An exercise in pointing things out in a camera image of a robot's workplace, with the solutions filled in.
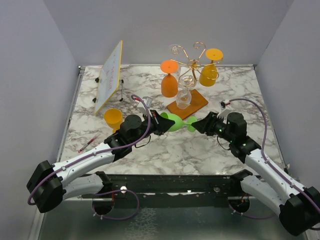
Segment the orange plastic goblet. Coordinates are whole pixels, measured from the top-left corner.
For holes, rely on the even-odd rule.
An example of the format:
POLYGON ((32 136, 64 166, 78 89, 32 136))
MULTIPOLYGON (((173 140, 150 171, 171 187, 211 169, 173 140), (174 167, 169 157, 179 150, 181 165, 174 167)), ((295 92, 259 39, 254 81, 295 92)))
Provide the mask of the orange plastic goblet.
POLYGON ((166 98, 173 98, 178 93, 178 82, 173 75, 179 68, 174 60, 165 60, 161 63, 160 69, 166 73, 161 82, 161 94, 166 98))

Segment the green plastic goblet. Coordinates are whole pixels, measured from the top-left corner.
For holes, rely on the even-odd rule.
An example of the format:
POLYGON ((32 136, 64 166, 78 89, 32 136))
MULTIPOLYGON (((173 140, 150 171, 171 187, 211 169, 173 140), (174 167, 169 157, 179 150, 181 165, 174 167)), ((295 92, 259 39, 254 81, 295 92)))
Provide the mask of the green plastic goblet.
POLYGON ((178 115, 168 112, 162 112, 160 116, 174 121, 174 125, 169 128, 168 132, 175 132, 181 129, 183 126, 186 126, 187 130, 191 133, 196 131, 196 129, 192 126, 193 123, 197 122, 197 118, 195 116, 190 116, 186 121, 183 121, 178 115))

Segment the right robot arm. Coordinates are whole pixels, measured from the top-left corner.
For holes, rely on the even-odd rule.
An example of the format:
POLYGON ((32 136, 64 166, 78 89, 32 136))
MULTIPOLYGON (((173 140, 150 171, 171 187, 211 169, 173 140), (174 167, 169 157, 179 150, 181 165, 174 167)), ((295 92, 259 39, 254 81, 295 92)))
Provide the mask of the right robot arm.
POLYGON ((269 207, 285 230, 293 236, 311 229, 320 222, 320 193, 306 188, 278 167, 247 135, 247 122, 241 113, 229 113, 226 119, 210 112, 204 119, 191 124, 201 134, 218 136, 229 143, 231 153, 257 172, 230 182, 229 189, 240 196, 244 192, 269 207))

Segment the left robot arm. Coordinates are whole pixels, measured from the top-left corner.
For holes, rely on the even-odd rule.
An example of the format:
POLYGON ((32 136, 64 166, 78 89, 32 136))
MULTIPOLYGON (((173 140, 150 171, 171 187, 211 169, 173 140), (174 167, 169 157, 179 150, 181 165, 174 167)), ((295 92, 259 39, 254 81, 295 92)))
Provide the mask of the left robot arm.
POLYGON ((40 162, 26 184, 28 205, 37 206, 40 213, 53 210, 63 201, 66 188, 73 181, 91 170, 124 158, 141 140, 151 134, 163 135, 174 124, 156 110, 150 110, 144 119, 131 114, 115 133, 90 151, 55 164, 47 160, 40 162))

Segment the clear wine glass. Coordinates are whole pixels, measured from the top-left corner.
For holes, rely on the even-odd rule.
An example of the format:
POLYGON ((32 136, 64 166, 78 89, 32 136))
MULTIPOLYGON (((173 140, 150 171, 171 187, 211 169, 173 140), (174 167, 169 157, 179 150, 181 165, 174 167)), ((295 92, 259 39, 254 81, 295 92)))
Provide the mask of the clear wine glass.
POLYGON ((186 109, 192 100, 191 91, 195 87, 195 79, 191 75, 184 75, 179 78, 181 88, 176 95, 176 105, 179 109, 186 109))
POLYGON ((172 55, 178 55, 181 52, 181 47, 178 44, 171 44, 168 49, 172 55))

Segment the yellow plastic goblet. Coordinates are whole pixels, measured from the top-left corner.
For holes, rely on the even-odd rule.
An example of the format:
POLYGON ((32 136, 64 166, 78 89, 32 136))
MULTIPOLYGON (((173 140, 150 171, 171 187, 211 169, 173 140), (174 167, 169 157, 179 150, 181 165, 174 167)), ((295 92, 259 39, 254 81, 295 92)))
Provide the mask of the yellow plastic goblet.
POLYGON ((117 108, 108 109, 104 113, 103 118, 107 125, 112 129, 113 134, 120 129, 120 126, 123 123, 123 114, 121 110, 117 108))
POLYGON ((206 64, 199 76, 199 83, 205 87, 211 87, 216 83, 219 77, 216 64, 220 63, 224 57, 223 52, 218 48, 210 48, 205 52, 205 56, 210 60, 209 64, 206 64))

